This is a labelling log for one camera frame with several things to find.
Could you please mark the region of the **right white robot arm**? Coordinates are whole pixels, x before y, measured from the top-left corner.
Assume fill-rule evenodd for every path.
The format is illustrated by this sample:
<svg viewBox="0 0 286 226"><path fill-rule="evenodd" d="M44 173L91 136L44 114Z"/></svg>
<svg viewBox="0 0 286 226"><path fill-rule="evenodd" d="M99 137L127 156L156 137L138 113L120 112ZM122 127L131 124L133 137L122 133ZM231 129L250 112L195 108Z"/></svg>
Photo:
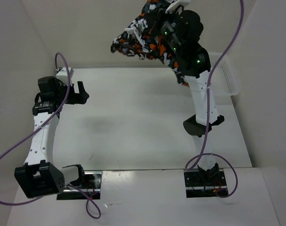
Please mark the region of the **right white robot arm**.
<svg viewBox="0 0 286 226"><path fill-rule="evenodd" d="M205 150L211 150L206 145L207 135L213 126L224 122L224 117L216 109L210 87L209 54L199 44L203 24L197 13L183 10L181 13L161 13L156 28L163 36L165 47L173 52L189 85L195 114L183 122L183 127L192 136L195 146L201 149L193 165L198 168L200 182L209 185L215 180L219 166L214 157L205 155Z"/></svg>

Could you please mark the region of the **orange camouflage shorts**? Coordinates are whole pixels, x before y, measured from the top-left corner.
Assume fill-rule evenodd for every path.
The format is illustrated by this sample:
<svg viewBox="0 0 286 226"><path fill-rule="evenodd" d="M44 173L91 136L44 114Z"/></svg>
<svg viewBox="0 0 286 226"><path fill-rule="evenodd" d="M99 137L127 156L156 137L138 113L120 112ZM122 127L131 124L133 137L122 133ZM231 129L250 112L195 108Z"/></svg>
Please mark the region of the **orange camouflage shorts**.
<svg viewBox="0 0 286 226"><path fill-rule="evenodd" d="M175 54L164 45L163 35L155 31L158 16L165 14L170 7L178 5L177 0L148 0L141 13L124 31L113 39L111 53L119 52L127 57L138 56L139 59L160 60L162 64L171 68L177 82L188 86L184 75L175 59Z"/></svg>

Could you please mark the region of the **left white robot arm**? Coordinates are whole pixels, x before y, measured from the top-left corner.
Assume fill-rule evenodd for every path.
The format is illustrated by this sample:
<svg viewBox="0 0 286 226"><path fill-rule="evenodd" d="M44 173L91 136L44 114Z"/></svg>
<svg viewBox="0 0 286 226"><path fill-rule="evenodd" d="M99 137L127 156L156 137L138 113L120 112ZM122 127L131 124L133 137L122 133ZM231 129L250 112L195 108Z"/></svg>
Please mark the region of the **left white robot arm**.
<svg viewBox="0 0 286 226"><path fill-rule="evenodd" d="M60 119L61 104L87 102L89 94L83 82L67 85L56 77L38 79L39 93L34 99L34 135L24 165L15 169L15 179L27 198L59 194L64 190L63 173L53 165L53 146L56 128Z"/></svg>

